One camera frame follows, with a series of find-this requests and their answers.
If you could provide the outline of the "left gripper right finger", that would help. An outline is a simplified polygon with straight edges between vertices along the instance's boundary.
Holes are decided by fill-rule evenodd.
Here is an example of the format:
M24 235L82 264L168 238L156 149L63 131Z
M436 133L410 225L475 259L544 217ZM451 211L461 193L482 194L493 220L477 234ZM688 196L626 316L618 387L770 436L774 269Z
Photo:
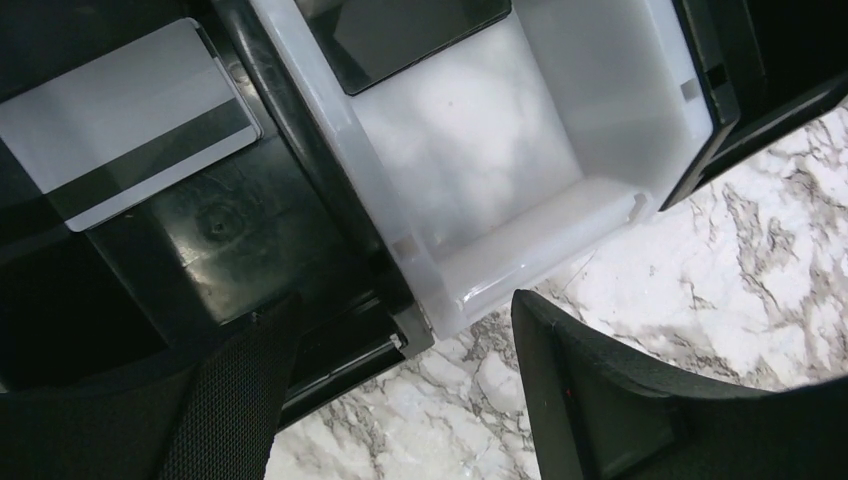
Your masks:
M515 292L511 319L545 479L843 479L847 381L769 392L694 374Z

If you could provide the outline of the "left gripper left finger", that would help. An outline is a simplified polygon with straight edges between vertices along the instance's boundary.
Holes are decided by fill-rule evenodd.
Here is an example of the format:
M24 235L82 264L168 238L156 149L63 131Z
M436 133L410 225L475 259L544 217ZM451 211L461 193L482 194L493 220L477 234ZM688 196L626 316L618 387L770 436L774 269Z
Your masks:
M5 479L260 479L302 333L298 295L186 345L1 398Z

